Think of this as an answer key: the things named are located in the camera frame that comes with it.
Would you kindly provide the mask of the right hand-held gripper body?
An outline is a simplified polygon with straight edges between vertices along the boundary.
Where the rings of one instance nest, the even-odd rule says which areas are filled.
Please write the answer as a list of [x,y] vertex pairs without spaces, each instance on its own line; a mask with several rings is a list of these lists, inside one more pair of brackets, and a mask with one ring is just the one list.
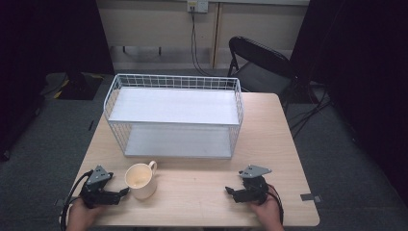
[[265,174],[271,173],[270,168],[248,165],[239,171],[242,178],[243,190],[232,190],[232,196],[236,203],[256,202],[263,204],[268,197],[268,184]]

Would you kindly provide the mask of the person's right hand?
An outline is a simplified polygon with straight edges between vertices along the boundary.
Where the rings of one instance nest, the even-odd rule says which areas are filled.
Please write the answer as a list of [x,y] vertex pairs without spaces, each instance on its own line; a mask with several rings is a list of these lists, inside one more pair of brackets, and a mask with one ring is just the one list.
[[255,213],[266,231],[285,231],[280,221],[279,203],[276,198],[277,192],[273,186],[270,186],[267,200],[262,205],[256,202],[248,203],[249,208]]

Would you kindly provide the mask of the white wall outlet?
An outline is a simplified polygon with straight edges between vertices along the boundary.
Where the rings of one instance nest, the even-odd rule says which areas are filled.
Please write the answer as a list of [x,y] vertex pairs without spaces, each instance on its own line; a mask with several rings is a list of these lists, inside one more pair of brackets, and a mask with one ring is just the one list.
[[207,13],[209,10],[208,0],[188,0],[187,11],[189,13]]

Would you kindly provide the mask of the cream ceramic cup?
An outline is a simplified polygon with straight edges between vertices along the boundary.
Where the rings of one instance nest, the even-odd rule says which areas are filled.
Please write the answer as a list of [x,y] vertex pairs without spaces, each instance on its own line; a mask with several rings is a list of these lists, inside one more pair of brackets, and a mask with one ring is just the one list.
[[124,180],[135,199],[144,200],[156,191],[157,166],[155,161],[151,161],[149,164],[134,164],[126,171]]

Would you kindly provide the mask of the dark stand base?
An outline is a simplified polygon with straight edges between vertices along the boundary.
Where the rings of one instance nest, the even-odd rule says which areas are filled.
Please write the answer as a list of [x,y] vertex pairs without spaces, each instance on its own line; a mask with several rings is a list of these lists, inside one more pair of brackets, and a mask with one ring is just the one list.
[[79,80],[72,80],[66,73],[51,73],[45,77],[42,96],[60,100],[92,100],[104,77],[98,74],[83,73]]

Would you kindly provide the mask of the dark curtain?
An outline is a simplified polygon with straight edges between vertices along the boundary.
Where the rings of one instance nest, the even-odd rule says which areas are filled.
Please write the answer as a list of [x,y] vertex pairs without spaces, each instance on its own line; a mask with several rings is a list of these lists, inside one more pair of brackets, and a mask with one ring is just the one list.
[[291,62],[327,86],[408,206],[408,0],[309,0]]
[[115,72],[96,0],[0,0],[0,162],[56,72]]

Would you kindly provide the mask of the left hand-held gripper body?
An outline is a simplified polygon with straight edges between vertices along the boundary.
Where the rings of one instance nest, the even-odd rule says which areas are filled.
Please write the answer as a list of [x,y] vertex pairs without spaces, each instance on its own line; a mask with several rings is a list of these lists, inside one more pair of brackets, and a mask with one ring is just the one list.
[[113,174],[107,172],[102,166],[97,166],[84,183],[80,196],[88,208],[95,205],[117,205],[120,201],[119,192],[107,192],[106,184],[112,179]]

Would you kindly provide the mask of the person's left hand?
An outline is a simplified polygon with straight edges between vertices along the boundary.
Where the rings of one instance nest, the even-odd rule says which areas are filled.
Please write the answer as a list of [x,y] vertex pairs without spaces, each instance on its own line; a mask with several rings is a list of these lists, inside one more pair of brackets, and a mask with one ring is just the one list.
[[69,208],[66,231],[88,231],[105,210],[105,206],[90,209],[82,198],[78,198]]

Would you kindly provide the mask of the black folding chair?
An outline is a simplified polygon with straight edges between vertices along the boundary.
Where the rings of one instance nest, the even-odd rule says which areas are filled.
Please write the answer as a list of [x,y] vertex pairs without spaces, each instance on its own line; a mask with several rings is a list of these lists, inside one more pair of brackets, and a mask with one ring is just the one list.
[[232,60],[227,76],[238,78],[243,90],[275,93],[281,99],[293,90],[296,77],[281,53],[245,37],[232,37],[229,49]]

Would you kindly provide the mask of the grey floor tape strip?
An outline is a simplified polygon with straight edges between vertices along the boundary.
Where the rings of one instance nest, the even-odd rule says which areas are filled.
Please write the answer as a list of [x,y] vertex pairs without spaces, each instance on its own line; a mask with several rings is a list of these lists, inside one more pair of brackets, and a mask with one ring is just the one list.
[[320,195],[313,195],[312,193],[304,193],[300,195],[302,201],[314,201],[316,203],[322,202],[322,198]]

